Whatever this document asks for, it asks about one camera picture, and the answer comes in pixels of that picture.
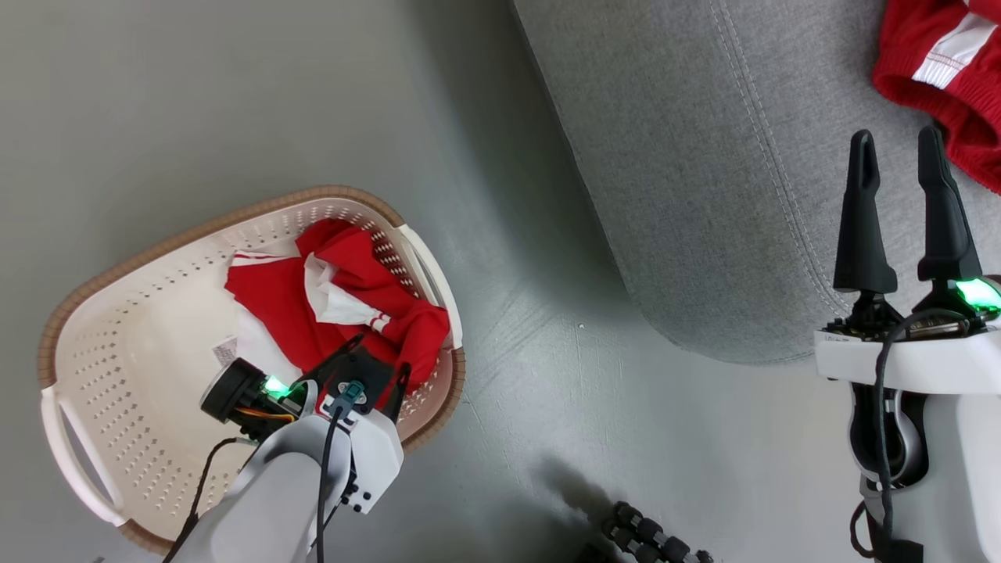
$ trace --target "sofa cushion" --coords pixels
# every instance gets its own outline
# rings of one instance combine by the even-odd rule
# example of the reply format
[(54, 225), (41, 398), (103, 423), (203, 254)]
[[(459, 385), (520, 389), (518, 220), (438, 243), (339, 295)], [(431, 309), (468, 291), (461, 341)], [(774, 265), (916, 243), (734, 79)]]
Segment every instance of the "sofa cushion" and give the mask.
[[(808, 356), (832, 290), (849, 139), (870, 129), (889, 299), (928, 291), (917, 135), (870, 83), (873, 3), (515, 0), (626, 286), (678, 346), (741, 364)], [(954, 170), (985, 271), (1001, 197)]]

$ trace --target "green light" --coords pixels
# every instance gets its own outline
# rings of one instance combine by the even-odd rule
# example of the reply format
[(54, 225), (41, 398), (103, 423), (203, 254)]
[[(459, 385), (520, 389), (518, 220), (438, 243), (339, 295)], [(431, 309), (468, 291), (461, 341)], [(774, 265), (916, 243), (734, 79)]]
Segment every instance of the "green light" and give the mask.
[(276, 378), (268, 377), (267, 381), (264, 382), (264, 391), (275, 399), (281, 399), (282, 397), (288, 395), (288, 386), (281, 383)]
[(956, 282), (963, 301), (979, 310), (1001, 311), (1001, 294), (987, 282), (977, 277), (967, 282)]

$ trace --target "black cable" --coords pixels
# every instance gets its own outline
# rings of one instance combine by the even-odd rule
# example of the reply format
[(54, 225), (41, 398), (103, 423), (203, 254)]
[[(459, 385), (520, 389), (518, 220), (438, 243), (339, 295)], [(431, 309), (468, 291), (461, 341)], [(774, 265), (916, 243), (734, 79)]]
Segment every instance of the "black cable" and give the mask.
[(883, 350), (880, 351), (879, 356), (876, 358), (876, 406), (879, 414), (877, 417), (877, 424), (879, 426), (877, 438), (879, 439), (880, 454), (879, 483), (880, 488), (882, 489), (882, 491), (880, 491), (880, 499), (883, 502), (883, 534), (886, 538), (887, 546), (889, 546), (890, 541), (893, 538), (893, 500), (890, 498), (890, 492), (893, 487), (893, 476), (891, 475), (890, 455), (887, 452), (886, 446), (886, 400), (883, 397), (886, 384), (886, 362), (890, 355), (890, 347), (893, 346), (894, 342), (903, 337), (914, 324), (932, 317), (947, 317), (949, 319), (955, 319), (960, 322), (961, 326), (964, 327), (964, 330), (969, 330), (969, 324), (966, 323), (966, 317), (960, 313), (956, 313), (955, 311), (949, 311), (947, 309), (926, 309), (924, 311), (919, 311), (907, 319), (904, 319), (900, 325), (897, 325), (892, 331), (890, 331), (886, 337), (886, 341), (883, 343)]
[(230, 444), (235, 444), (242, 438), (226, 438), (222, 442), (216, 444), (212, 451), (208, 453), (208, 457), (205, 459), (205, 468), (201, 470), (201, 478), (198, 479), (198, 488), (194, 492), (194, 500), (191, 501), (191, 510), (188, 512), (187, 519), (184, 520), (184, 526), (181, 527), (181, 533), (177, 535), (177, 539), (174, 541), (173, 547), (170, 548), (170, 552), (163, 559), (163, 563), (170, 563), (177, 555), (177, 550), (180, 549), (184, 540), (191, 534), (191, 530), (194, 530), (195, 525), (198, 524), (198, 503), (201, 501), (201, 491), (205, 488), (205, 481), (208, 480), (208, 471), (212, 467), (212, 458), (215, 454), (222, 449), (223, 446), (228, 446)]
[(859, 532), (856, 529), (858, 528), (859, 525), (859, 519), (862, 518), (862, 513), (864, 513), (865, 511), (866, 511), (866, 501), (862, 501), (859, 503), (859, 507), (855, 509), (855, 513), (852, 514), (852, 521), (851, 523), (849, 523), (850, 531), (852, 534), (851, 536), (852, 547), (855, 548), (855, 551), (862, 557), (865, 557), (866, 559), (875, 559), (876, 558), (875, 546), (873, 546), (872, 551), (862, 547), (862, 543), (859, 542)]
[(323, 457), (319, 468), (319, 500), (316, 501), (316, 563), (323, 562), (323, 504), (326, 500), (326, 466), (330, 463), (330, 449), (333, 443), (333, 435), (337, 432), (337, 421), (340, 420), (342, 407), (333, 410), (333, 417), (330, 418), (330, 427), (326, 429), (326, 440), (323, 443)]

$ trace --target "red shorts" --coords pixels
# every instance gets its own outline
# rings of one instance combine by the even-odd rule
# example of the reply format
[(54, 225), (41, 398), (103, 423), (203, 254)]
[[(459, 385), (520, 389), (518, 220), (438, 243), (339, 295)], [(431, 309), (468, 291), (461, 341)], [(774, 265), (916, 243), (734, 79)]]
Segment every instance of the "red shorts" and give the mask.
[(1001, 0), (890, 0), (873, 83), (930, 113), (949, 158), (1001, 193)]

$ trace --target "red garment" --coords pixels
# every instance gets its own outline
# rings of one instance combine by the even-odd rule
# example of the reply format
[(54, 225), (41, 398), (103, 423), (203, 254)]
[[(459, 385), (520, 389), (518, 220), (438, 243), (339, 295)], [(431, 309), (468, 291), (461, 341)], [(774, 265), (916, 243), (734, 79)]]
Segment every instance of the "red garment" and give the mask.
[(890, 0), (873, 83), (946, 128), (949, 158), (1001, 193), (1001, 0)]
[(295, 244), (302, 256), (313, 253), (337, 268), (334, 285), (391, 320), (381, 335), (364, 326), (317, 323), (306, 301), (302, 256), (230, 267), (226, 290), (264, 324), (288, 361), (308, 372), (355, 335), (364, 333), (361, 346), (373, 357), (396, 369), (404, 363), (410, 365), (408, 392), (426, 382), (448, 335), (447, 313), (405, 290), (374, 257), (368, 232), (347, 221), (318, 221), (300, 234)]

